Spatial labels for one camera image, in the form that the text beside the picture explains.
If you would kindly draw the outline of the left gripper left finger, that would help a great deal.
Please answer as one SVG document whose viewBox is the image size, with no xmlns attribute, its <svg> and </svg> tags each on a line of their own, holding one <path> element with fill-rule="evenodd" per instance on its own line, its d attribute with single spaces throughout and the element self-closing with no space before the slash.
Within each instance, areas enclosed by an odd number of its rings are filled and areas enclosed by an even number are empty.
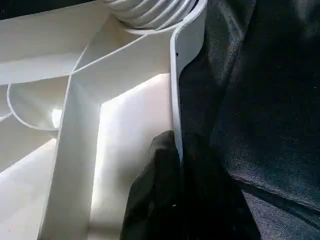
<svg viewBox="0 0 320 240">
<path fill-rule="evenodd" d="M 180 158 L 173 131 L 156 136 L 148 156 L 130 187 L 120 239 L 182 240 Z"/>
</svg>

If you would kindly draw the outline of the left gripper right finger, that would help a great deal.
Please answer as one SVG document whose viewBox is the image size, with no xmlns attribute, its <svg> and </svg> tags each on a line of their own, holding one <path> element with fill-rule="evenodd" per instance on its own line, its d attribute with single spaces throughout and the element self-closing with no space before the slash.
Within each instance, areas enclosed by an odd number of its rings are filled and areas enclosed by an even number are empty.
<svg viewBox="0 0 320 240">
<path fill-rule="evenodd" d="M 261 239 L 240 187 L 203 136 L 184 136 L 183 173 L 189 239 Z"/>
</svg>

